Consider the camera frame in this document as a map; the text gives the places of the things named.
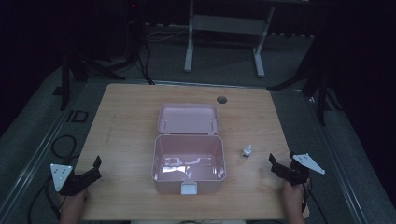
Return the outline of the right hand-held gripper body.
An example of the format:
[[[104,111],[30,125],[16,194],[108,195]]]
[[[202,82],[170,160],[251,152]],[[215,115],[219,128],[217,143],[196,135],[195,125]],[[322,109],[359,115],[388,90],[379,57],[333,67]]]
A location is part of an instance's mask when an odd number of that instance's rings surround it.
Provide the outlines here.
[[[326,171],[308,153],[296,154],[291,152],[290,157],[290,166],[286,167],[279,177],[289,181],[293,186],[304,184],[311,171],[321,175],[326,174]]]

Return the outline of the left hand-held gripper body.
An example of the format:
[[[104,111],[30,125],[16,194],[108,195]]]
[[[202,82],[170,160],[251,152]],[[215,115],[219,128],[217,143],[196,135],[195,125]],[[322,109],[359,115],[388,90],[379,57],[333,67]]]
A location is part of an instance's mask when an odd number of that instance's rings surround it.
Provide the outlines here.
[[[54,189],[63,196],[77,195],[92,183],[93,170],[76,175],[71,165],[52,163],[49,168]]]

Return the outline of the pink plastic box with lid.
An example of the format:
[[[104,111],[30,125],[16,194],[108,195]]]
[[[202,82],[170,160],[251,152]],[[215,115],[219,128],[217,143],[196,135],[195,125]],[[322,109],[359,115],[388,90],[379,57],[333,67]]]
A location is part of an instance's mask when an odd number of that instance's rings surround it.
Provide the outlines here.
[[[151,176],[162,194],[197,195],[219,191],[226,177],[219,114],[214,105],[161,106]]]

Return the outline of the person's left hand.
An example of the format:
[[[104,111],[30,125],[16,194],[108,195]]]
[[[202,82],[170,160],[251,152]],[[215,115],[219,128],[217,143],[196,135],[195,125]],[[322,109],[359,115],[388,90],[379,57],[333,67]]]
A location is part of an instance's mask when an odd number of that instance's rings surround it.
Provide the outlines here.
[[[87,189],[82,190],[74,196],[58,195],[61,203],[61,215],[67,217],[80,217],[84,209],[84,203],[89,198],[89,195],[90,193]]]

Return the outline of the person's right hand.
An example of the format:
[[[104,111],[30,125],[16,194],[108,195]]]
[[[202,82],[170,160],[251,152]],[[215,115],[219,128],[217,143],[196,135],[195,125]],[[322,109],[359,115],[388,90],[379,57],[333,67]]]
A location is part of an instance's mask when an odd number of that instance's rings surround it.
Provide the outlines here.
[[[283,180],[282,189],[282,203],[285,209],[296,210],[299,208],[304,210],[306,205],[306,192],[310,182],[306,181],[303,184],[292,185],[288,180]]]

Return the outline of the black tripod stand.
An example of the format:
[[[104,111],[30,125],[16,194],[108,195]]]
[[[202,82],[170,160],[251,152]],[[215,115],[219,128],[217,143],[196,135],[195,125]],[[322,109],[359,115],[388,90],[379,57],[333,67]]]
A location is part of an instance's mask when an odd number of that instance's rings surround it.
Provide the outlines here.
[[[66,106],[70,101],[70,73],[73,73],[77,81],[86,81],[88,79],[88,74],[84,68],[85,64],[92,67],[105,77],[124,80],[124,77],[116,75],[110,69],[89,58],[76,47],[62,47],[61,53],[61,86],[56,90],[56,93],[62,96],[62,104],[60,107],[61,111],[66,109]]]
[[[333,106],[338,110],[342,107],[338,105],[331,96],[328,96],[328,82],[331,72],[331,63],[329,54],[325,50],[324,39],[316,35],[312,44],[308,48],[303,60],[301,61],[295,75],[280,84],[268,87],[270,91],[280,91],[295,84],[303,79],[306,80],[301,93],[304,97],[313,97],[315,93],[317,98],[316,116],[321,125],[325,125],[324,113],[328,104],[326,99],[329,98]]]

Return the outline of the white metal stand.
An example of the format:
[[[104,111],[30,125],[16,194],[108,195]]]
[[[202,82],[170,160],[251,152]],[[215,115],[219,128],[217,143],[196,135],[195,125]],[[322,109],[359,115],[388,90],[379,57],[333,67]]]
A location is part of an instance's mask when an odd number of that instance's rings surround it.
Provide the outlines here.
[[[194,13],[194,0],[189,0],[189,25],[188,25],[188,45],[185,55],[184,71],[190,72],[193,62],[193,32],[210,31],[233,34],[257,35],[258,45],[252,49],[252,55],[258,77],[264,77],[264,67],[262,64],[262,47],[267,37],[271,20],[275,13],[275,7],[269,7],[267,17],[263,20],[239,19],[232,17],[209,16]]]

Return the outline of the dark device with red light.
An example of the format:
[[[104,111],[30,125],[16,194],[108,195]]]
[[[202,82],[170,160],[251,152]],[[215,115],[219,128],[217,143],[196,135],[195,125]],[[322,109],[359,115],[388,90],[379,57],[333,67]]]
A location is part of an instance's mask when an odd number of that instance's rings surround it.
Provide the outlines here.
[[[140,0],[122,0],[122,3],[127,35],[125,58],[133,62],[137,59],[143,42]]]

